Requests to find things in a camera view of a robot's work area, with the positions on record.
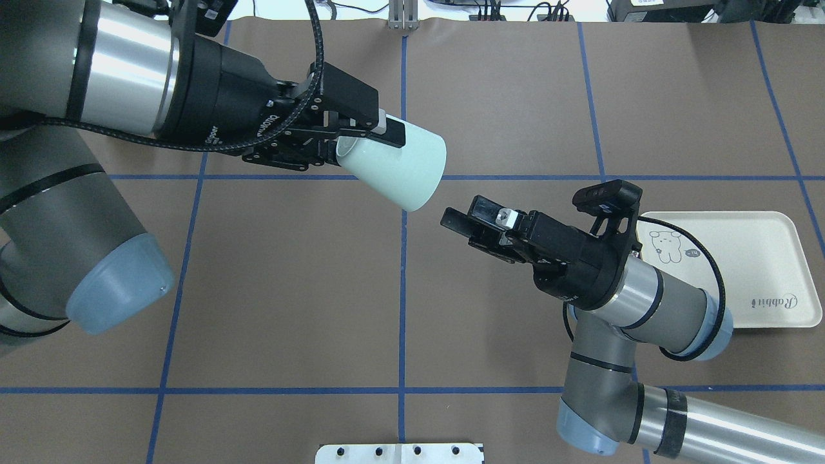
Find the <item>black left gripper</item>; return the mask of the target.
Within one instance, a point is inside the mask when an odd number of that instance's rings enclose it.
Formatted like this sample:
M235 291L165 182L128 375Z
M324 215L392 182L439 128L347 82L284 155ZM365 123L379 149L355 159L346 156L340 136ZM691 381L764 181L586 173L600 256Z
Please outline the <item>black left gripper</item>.
M379 108L376 89L329 63L315 94L311 82L280 81L253 56L203 36L182 55L189 66L176 85L157 138L212 145L245 162L294 171L336 164L333 141L371 140L400 149L403 122Z

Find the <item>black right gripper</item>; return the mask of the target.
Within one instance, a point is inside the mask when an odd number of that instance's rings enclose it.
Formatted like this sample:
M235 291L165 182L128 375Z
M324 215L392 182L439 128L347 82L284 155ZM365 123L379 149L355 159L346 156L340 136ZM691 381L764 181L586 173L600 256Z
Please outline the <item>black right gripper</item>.
M468 246L510 264L533 267L534 285L563 302L604 305L613 297L630 256L637 247L637 212L607 217L595 236L540 212L505 208L478 195L469 215L446 208L441 225L468 238Z

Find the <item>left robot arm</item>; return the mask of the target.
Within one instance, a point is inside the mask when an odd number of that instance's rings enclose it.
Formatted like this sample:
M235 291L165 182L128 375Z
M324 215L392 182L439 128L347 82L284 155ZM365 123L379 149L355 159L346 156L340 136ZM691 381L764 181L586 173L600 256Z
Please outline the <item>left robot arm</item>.
M235 1L2 2L2 354L74 323L100 334L176 282L82 131L304 171L351 137L411 131L378 92L315 58L302 82L214 41Z

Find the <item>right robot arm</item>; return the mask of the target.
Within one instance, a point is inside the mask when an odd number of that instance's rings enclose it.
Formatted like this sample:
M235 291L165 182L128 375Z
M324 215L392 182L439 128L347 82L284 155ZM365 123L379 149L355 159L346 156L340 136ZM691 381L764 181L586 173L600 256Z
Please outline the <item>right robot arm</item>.
M475 249L530 265L534 285L574 313L557 433L596 456L626 443L699 463L822 463L821 434L634 379L637 346L658 347L678 362L706 360L733 331L723 295L636 256L640 199L604 184L581 189L572 203L595 218L589 232L483 196L465 213L442 215L442 226Z

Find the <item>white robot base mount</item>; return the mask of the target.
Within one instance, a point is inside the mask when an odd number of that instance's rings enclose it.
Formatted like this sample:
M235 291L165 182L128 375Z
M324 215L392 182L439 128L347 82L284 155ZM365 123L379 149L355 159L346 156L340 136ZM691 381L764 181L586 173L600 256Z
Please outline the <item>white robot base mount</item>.
M484 463L483 445L447 443L328 444L319 447L315 463Z

